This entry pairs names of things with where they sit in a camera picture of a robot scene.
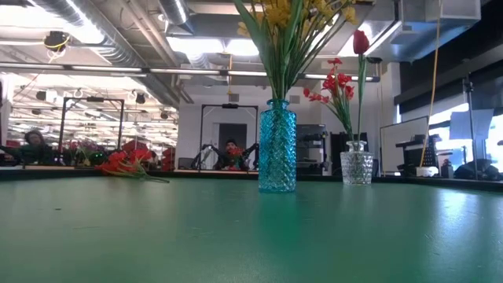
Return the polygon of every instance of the blue glass vase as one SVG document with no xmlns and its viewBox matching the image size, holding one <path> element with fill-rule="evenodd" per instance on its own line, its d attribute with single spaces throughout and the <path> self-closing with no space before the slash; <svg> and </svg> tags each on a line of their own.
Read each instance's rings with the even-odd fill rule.
<svg viewBox="0 0 503 283">
<path fill-rule="evenodd" d="M 297 115 L 288 101 L 269 100 L 260 114 L 259 191 L 290 193 L 296 190 Z"/>
</svg>

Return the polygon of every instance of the fluorescent light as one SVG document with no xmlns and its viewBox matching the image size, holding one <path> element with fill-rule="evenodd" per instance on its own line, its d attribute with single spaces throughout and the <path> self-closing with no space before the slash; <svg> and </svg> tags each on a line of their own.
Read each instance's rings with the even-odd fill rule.
<svg viewBox="0 0 503 283">
<path fill-rule="evenodd" d="M 44 42 L 33 41 L 26 39 L 0 39 L 0 45 L 10 45 L 10 46 L 36 46 L 42 45 Z"/>
<path fill-rule="evenodd" d="M 218 70 L 194 70 L 194 69 L 162 69 L 162 68 L 153 68 L 150 69 L 152 73 L 163 73 L 163 74 L 183 74 L 183 75 L 220 75 L 220 71 Z"/>
<path fill-rule="evenodd" d="M 27 63 L 0 63 L 0 68 L 32 68 L 37 70 L 62 70 L 62 65 L 54 64 L 27 64 Z"/>
<path fill-rule="evenodd" d="M 369 41 L 372 42 L 372 28 L 370 27 L 369 24 L 363 23 L 360 25 L 358 30 L 365 32 L 365 35 L 369 37 Z M 352 35 L 344 44 L 343 48 L 339 51 L 337 56 L 341 57 L 356 57 L 357 54 L 354 53 L 353 51 L 353 39 L 354 36 Z"/>
<path fill-rule="evenodd" d="M 386 31 L 385 34 L 383 34 L 376 42 L 374 42 L 370 48 L 365 52 L 364 55 L 368 56 L 371 54 L 377 47 L 379 47 L 381 44 L 383 44 L 384 41 L 386 41 L 387 38 L 389 38 L 393 33 L 402 26 L 402 22 L 396 22 L 393 27 L 391 27 L 388 31 Z"/>
<path fill-rule="evenodd" d="M 327 75 L 305 74 L 306 79 L 326 79 Z"/>
<path fill-rule="evenodd" d="M 229 71 L 229 75 L 267 76 L 267 73 L 254 71 Z"/>
<path fill-rule="evenodd" d="M 173 51 L 183 52 L 188 54 L 201 53 L 222 53 L 224 51 L 223 44 L 220 39 L 179 39 L 175 37 L 167 37 Z"/>
<path fill-rule="evenodd" d="M 141 68 L 129 67 L 106 67 L 106 66 L 73 66 L 76 71 L 99 71 L 99 72 L 141 72 Z"/>
<path fill-rule="evenodd" d="M 237 56 L 259 55 L 259 50 L 251 39 L 232 39 L 226 47 L 226 52 Z"/>
</svg>

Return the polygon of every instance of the light fixture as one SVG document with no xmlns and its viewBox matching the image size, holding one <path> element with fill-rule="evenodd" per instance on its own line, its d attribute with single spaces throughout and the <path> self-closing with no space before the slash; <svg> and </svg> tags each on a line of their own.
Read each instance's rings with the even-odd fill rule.
<svg viewBox="0 0 503 283">
<path fill-rule="evenodd" d="M 365 52 L 364 55 L 368 56 L 369 54 L 371 54 L 377 47 L 379 47 L 381 44 L 383 44 L 384 41 L 386 41 L 387 38 L 389 38 L 391 35 L 393 35 L 393 33 L 395 33 L 395 31 L 400 28 L 402 26 L 402 22 L 401 21 L 398 21 L 396 22 L 395 24 L 393 24 L 393 26 L 386 31 L 386 33 L 384 33 L 380 38 L 379 38 L 379 35 L 377 36 L 379 39 L 377 39 L 377 41 L 375 41 L 374 43 L 372 43 L 372 45 L 370 45 L 370 48 L 367 50 L 367 52 Z"/>
<path fill-rule="evenodd" d="M 173 51 L 201 54 L 201 53 L 222 53 L 224 51 L 223 44 L 220 39 L 199 39 L 188 38 L 180 39 L 175 37 L 167 37 Z"/>
<path fill-rule="evenodd" d="M 251 39 L 232 39 L 226 46 L 226 52 L 237 56 L 256 56 L 259 55 L 257 46 Z"/>
</svg>

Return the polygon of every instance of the green leaf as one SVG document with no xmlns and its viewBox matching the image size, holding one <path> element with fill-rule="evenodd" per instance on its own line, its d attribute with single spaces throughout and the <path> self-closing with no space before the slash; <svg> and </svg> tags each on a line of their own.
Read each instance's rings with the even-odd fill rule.
<svg viewBox="0 0 503 283">
<path fill-rule="evenodd" d="M 292 42 L 292 38 L 294 32 L 296 31 L 299 25 L 299 19 L 302 15 L 304 1 L 303 0 L 292 0 L 292 8 L 291 8 L 291 16 L 290 21 L 288 22 L 288 26 L 285 30 L 285 36 L 283 38 L 283 54 L 286 56 L 290 51 L 290 43 Z"/>
</svg>

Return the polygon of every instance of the red flowers lying on table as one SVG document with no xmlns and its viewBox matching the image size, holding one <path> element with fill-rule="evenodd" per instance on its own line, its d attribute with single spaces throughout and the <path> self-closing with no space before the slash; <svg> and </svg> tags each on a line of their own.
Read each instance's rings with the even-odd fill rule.
<svg viewBox="0 0 503 283">
<path fill-rule="evenodd" d="M 147 149 L 135 149 L 129 153 L 112 153 L 108 157 L 108 160 L 102 165 L 96 166 L 96 169 L 103 171 L 106 175 L 169 182 L 168 180 L 154 178 L 147 174 L 141 162 L 150 158 L 152 158 L 152 152 Z"/>
</svg>

